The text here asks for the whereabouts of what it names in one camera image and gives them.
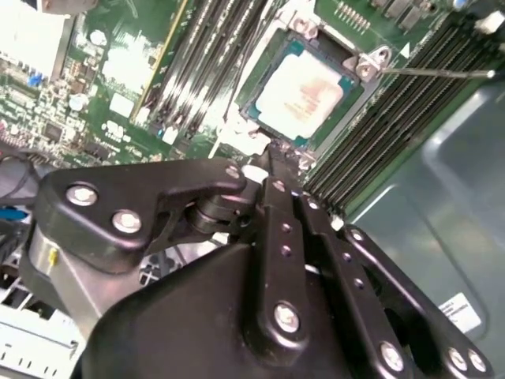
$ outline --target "hex bolt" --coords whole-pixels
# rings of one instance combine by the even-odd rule
[[[403,359],[396,347],[388,342],[384,342],[380,345],[380,353],[382,354],[384,361],[387,365],[394,371],[400,372],[403,370]]]
[[[295,333],[300,328],[300,318],[287,304],[278,304],[274,310],[275,321],[286,333]]]
[[[240,178],[240,174],[238,172],[238,169],[235,166],[228,166],[226,168],[226,173],[231,176],[233,179],[238,179]]]
[[[456,366],[456,368],[460,371],[467,371],[468,366],[466,365],[465,359],[463,359],[462,355],[459,354],[459,351],[451,347],[449,349],[449,358],[451,358],[452,363]]]
[[[75,205],[88,207],[98,200],[98,194],[87,186],[73,186],[66,191],[66,198]]]
[[[123,233],[137,233],[142,227],[139,215],[134,211],[124,210],[119,211],[112,217],[112,224],[116,229]]]
[[[468,351],[468,356],[470,358],[470,361],[473,364],[473,367],[475,367],[477,370],[481,371],[482,373],[486,372],[486,364],[482,360],[482,358],[473,350]]]

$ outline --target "ram slot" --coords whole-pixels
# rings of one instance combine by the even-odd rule
[[[481,69],[493,62],[495,53],[493,43],[479,40],[471,28],[449,19],[410,66]],[[305,188],[328,207],[345,208],[404,149],[412,148],[413,141],[418,143],[437,112],[465,85],[465,81],[447,78],[398,76],[327,155]]]
[[[200,45],[203,35],[214,24],[213,19],[218,12],[218,4],[217,0],[207,0],[197,8],[197,14],[193,18],[194,22],[166,72],[165,82],[162,86],[163,95],[154,104],[155,111],[159,111],[163,104],[170,103],[177,95],[183,82],[183,75],[188,72],[189,63],[201,51]]]
[[[218,58],[203,75],[199,87],[200,96],[195,102],[196,106],[190,110],[185,110],[188,115],[181,125],[182,130],[194,133],[200,126],[208,108],[214,103],[223,88],[223,84],[230,77],[230,73],[234,71],[235,62],[240,57],[241,50],[246,45],[247,39],[252,38],[257,23],[257,17],[255,16],[259,16],[258,13],[262,5],[262,1],[251,1],[245,12],[241,13],[244,16],[237,20],[236,25],[232,28],[233,32],[228,43],[221,46],[218,51]]]

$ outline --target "screw head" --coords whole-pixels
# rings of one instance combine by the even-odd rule
[[[317,205],[313,199],[309,199],[309,207],[312,209],[319,209],[319,205]]]
[[[363,236],[361,235],[361,233],[359,231],[353,231],[352,234],[353,234],[353,238],[356,241],[363,241]]]
[[[470,358],[470,361],[473,364],[473,367],[475,367],[477,370],[481,371],[482,373],[486,372],[486,364],[482,360],[482,358],[473,350],[468,351],[468,356]]]
[[[451,347],[449,349],[449,358],[451,358],[452,363],[460,371],[467,371],[468,366],[466,365],[465,359],[459,354],[459,351]]]
[[[66,191],[66,198],[75,205],[88,207],[98,200],[98,194],[87,186],[74,186]]]
[[[228,166],[226,168],[226,173],[231,176],[233,179],[240,178],[240,174],[238,173],[238,169],[235,166]]]
[[[291,231],[293,230],[293,228],[291,227],[291,225],[289,225],[288,223],[284,223],[282,225],[282,231],[284,233],[291,233]]]
[[[284,245],[282,248],[281,248],[281,254],[284,256],[284,257],[291,257],[291,248],[288,246],[288,245]]]
[[[293,308],[287,304],[278,304],[274,310],[275,321],[286,333],[295,333],[300,328],[300,319]]]
[[[137,233],[142,227],[139,215],[134,211],[125,210],[119,211],[112,217],[112,224],[116,229],[123,233]]]
[[[274,182],[274,187],[281,192],[286,192],[286,187],[284,186],[284,183],[281,182],[280,180],[276,180]]]
[[[380,353],[384,361],[394,371],[400,372],[403,370],[403,359],[396,347],[389,342],[384,342],[380,345]]]

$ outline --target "sticker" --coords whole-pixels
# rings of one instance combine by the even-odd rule
[[[467,333],[482,324],[481,318],[463,293],[457,294],[451,300],[439,306],[439,309],[463,333]]]
[[[134,105],[132,100],[126,99],[118,93],[114,93],[110,102],[110,110],[128,118],[132,114]]]

